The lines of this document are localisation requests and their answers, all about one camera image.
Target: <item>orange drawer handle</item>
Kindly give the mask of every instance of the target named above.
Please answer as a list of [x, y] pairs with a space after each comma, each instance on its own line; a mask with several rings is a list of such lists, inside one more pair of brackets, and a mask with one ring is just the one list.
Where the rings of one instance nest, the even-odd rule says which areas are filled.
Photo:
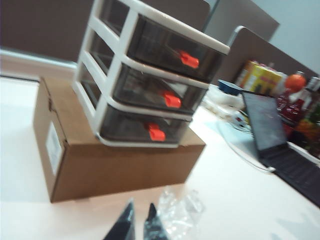
[[199, 59], [191, 56], [189, 53], [185, 51], [179, 51], [180, 53], [180, 60], [184, 65], [187, 65], [193, 69], [199, 67]]
[[179, 109], [181, 107], [180, 98], [176, 97], [172, 92], [166, 91], [163, 94], [165, 105], [170, 108]]
[[146, 125], [149, 135], [152, 141], [160, 141], [163, 142], [166, 140], [166, 134], [159, 129], [158, 124], [156, 123], [148, 123]]

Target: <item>plastic drawer organizer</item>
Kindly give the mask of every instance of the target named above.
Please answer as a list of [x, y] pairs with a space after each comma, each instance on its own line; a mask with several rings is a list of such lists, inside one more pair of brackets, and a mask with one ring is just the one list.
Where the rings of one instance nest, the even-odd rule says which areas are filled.
[[73, 88], [102, 143], [176, 148], [228, 52], [139, 0], [95, 0]]

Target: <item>plastic wrap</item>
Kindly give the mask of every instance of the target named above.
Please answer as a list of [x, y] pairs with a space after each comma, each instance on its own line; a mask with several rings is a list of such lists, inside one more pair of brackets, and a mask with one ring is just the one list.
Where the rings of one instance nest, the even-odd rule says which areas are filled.
[[196, 240], [197, 223], [204, 209], [196, 191], [177, 200], [167, 186], [159, 198], [158, 216], [171, 240]]

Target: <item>laptop keyboard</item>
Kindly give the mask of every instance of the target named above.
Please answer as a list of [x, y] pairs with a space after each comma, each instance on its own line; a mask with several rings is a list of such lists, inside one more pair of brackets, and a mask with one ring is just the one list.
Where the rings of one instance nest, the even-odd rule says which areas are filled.
[[320, 207], [320, 168], [316, 164], [290, 148], [261, 162], [274, 167], [276, 175]]

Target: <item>red bottle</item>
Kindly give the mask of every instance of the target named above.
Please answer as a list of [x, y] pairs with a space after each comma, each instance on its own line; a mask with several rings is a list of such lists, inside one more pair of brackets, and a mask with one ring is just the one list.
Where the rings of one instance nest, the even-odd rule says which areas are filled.
[[311, 103], [312, 92], [317, 91], [319, 88], [319, 81], [319, 78], [312, 77], [308, 85], [303, 89], [298, 100], [282, 108], [280, 115], [285, 124], [290, 127], [295, 127], [305, 116], [308, 106]]

